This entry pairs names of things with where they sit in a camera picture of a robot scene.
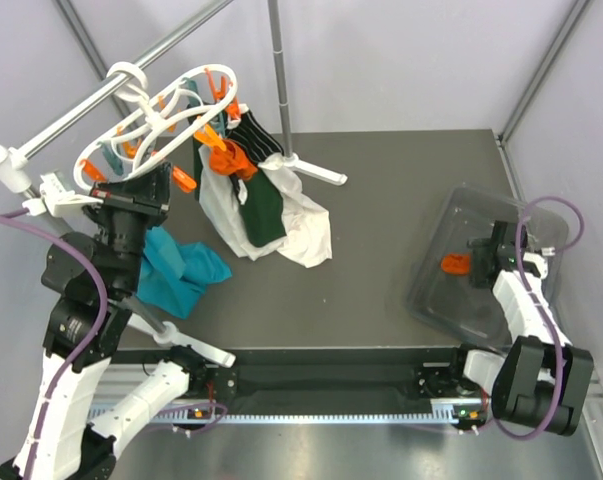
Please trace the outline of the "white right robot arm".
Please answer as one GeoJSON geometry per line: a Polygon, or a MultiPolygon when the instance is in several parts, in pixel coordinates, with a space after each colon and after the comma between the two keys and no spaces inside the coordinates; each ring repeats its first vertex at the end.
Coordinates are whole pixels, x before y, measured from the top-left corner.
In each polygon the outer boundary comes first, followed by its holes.
{"type": "Polygon", "coordinates": [[[469,281],[487,289],[512,339],[505,354],[472,347],[448,370],[450,388],[468,396],[480,387],[495,419],[560,436],[574,434],[594,370],[589,351],[575,347],[554,319],[543,284],[544,250],[528,246],[524,226],[497,220],[489,237],[472,240],[469,281]]]}

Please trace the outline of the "orange sock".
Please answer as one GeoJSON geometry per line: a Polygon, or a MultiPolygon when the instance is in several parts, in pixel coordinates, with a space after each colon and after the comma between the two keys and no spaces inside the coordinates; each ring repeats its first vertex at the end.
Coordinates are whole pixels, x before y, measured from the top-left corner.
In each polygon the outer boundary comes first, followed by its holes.
{"type": "Polygon", "coordinates": [[[442,258],[440,268],[449,275],[468,275],[471,271],[471,255],[469,253],[447,254],[442,258]]]}
{"type": "Polygon", "coordinates": [[[223,176],[237,175],[241,180],[250,181],[257,173],[257,167],[250,161],[244,150],[231,140],[224,140],[225,148],[215,146],[209,159],[210,169],[223,176]]]}

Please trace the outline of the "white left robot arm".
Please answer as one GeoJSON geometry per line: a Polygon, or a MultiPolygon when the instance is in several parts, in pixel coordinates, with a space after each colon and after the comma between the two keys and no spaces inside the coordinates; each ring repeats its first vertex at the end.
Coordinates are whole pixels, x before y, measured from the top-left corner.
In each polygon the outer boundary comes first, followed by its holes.
{"type": "Polygon", "coordinates": [[[42,379],[33,418],[19,453],[0,465],[1,479],[106,479],[129,442],[168,404],[207,387],[205,362],[188,346],[173,346],[154,372],[112,410],[88,413],[132,311],[146,233],[167,217],[172,166],[141,176],[96,183],[85,215],[94,236],[60,237],[0,216],[0,223],[50,241],[42,284],[59,299],[43,341],[42,379]]]}

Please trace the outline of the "white and green shirt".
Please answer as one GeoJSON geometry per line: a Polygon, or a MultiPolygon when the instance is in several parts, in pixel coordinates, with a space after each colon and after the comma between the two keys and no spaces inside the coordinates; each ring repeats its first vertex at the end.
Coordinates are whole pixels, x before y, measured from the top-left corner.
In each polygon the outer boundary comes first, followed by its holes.
{"type": "MultiPolygon", "coordinates": [[[[238,125],[223,116],[223,133],[238,125]]],[[[277,252],[305,268],[317,267],[333,257],[329,211],[305,195],[299,176],[272,155],[255,164],[257,173],[244,181],[249,192],[240,205],[229,176],[209,166],[212,150],[194,143],[195,197],[220,237],[238,257],[257,260],[277,252]]]]}

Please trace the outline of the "white clip hanger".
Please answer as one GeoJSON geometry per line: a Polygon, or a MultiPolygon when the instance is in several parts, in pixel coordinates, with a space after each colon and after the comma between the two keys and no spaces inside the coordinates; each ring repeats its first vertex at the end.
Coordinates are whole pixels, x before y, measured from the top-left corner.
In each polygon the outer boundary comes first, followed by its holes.
{"type": "Polygon", "coordinates": [[[129,74],[131,78],[114,95],[136,109],[115,126],[93,140],[73,166],[73,180],[88,191],[106,176],[91,162],[94,153],[111,153],[111,170],[122,180],[131,180],[150,172],[182,143],[195,139],[213,151],[227,152],[226,135],[214,124],[227,114],[241,118],[237,100],[235,71],[223,64],[204,64],[186,71],[158,94],[148,93],[149,81],[140,67],[117,62],[109,75],[129,74]]]}

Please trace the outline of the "black white striped sock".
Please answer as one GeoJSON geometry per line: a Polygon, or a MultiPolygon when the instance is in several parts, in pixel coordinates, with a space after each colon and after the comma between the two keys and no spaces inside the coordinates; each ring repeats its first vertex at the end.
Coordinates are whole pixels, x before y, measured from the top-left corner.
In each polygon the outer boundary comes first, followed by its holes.
{"type": "Polygon", "coordinates": [[[241,114],[237,126],[227,129],[227,139],[236,143],[255,164],[267,161],[272,155],[284,153],[281,144],[257,121],[251,110],[241,114]]]}

